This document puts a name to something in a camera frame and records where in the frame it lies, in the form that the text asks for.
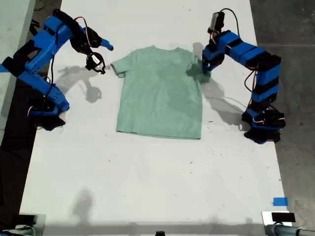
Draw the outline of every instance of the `white tabletop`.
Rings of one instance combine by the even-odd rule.
[[[63,0],[115,50],[109,64],[151,45],[200,53],[212,13],[238,16],[241,38],[255,44],[249,0]],[[226,13],[225,29],[236,30]],[[84,69],[70,43],[54,64],[70,110],[66,125],[36,135],[21,212],[45,214],[44,235],[263,235],[262,211],[283,197],[273,143],[240,131],[249,71],[226,57],[203,85],[202,138],[172,140],[116,132],[123,80]],[[92,99],[100,93],[101,98]]]
[[[0,63],[21,47],[30,28],[35,0],[0,0]],[[9,114],[16,78],[0,73],[0,143]]]

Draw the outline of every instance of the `gray floor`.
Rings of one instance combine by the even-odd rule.
[[[61,5],[45,1],[33,17],[41,24]],[[276,149],[284,193],[297,225],[315,230],[315,0],[251,0],[251,5],[259,46],[283,58],[276,106],[287,127]]]

